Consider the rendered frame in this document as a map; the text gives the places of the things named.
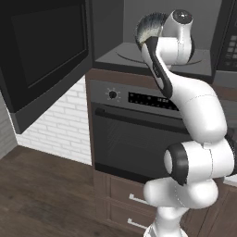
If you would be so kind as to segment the black microwave oven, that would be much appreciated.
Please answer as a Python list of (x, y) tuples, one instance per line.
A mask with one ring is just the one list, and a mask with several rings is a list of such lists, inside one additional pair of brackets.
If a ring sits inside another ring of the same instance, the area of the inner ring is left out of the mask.
[(193, 15), (194, 52), (201, 51), (203, 60), (173, 66), (171, 71), (237, 88), (237, 0), (92, 0), (94, 67), (148, 75), (144, 63), (120, 57), (117, 49), (122, 44), (138, 48), (134, 30), (140, 18), (153, 12), (170, 14), (176, 9)]

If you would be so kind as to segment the black built-in oven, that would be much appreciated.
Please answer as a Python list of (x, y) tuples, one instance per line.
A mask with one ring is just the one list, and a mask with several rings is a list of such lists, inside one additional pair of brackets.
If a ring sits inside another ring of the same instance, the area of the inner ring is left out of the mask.
[[(93, 81), (91, 87), (93, 89), (91, 106), (97, 103), (181, 119), (178, 109), (169, 100), (162, 97), (160, 92), (155, 93), (135, 86), (121, 86), (111, 82)], [(108, 100), (107, 89), (113, 88), (119, 92), (118, 99)]]

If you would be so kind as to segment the black oven door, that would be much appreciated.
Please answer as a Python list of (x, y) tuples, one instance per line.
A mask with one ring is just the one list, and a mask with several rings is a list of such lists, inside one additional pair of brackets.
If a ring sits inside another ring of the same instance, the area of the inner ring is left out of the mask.
[(161, 119), (173, 126), (184, 126), (179, 118), (93, 103), (94, 164), (98, 171), (139, 183), (166, 178), (166, 149), (171, 144), (191, 140), (189, 133), (165, 131), (99, 117), (95, 114), (98, 107), (121, 116), (148, 121)]

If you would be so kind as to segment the black oven knob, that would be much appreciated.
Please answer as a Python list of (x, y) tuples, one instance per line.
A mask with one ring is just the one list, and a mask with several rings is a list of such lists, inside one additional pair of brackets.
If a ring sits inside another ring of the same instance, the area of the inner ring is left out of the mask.
[(119, 98), (119, 92), (115, 88), (107, 89), (106, 95), (108, 100), (114, 100)]

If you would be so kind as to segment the brown drawer front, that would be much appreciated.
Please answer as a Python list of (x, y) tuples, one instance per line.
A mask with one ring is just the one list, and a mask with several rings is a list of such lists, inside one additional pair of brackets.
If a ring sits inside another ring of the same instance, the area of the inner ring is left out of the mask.
[(113, 224), (117, 224), (120, 227), (140, 234), (143, 234), (145, 230), (128, 224), (128, 218), (132, 218), (134, 222), (142, 224), (148, 228), (152, 224), (154, 217), (154, 213), (146, 212), (139, 207), (128, 205), (123, 206), (115, 203), (107, 204), (108, 220), (110, 220)]
[(130, 206), (139, 207), (146, 212), (155, 213), (156, 208), (150, 205), (138, 203), (129, 199), (130, 193), (135, 197), (143, 199), (143, 184), (135, 181), (125, 180), (119, 177), (110, 177), (110, 197)]

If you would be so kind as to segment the grey microwave turntable plate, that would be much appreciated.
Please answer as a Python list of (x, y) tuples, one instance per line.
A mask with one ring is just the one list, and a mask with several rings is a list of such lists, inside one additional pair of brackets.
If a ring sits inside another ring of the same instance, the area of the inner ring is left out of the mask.
[[(136, 63), (142, 63), (143, 59), (141, 56), (141, 53), (138, 48), (136, 48), (132, 44), (122, 44), (117, 49), (117, 54), (130, 61), (130, 62), (136, 62)], [(203, 60), (203, 53), (201, 51), (196, 51), (192, 58), (189, 60), (188, 65), (199, 63)]]

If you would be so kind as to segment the black microwave door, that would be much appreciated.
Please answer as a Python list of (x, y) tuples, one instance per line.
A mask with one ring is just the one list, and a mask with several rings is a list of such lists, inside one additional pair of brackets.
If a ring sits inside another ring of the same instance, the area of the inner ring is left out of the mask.
[(22, 134), (92, 67), (90, 0), (0, 0), (0, 92)]

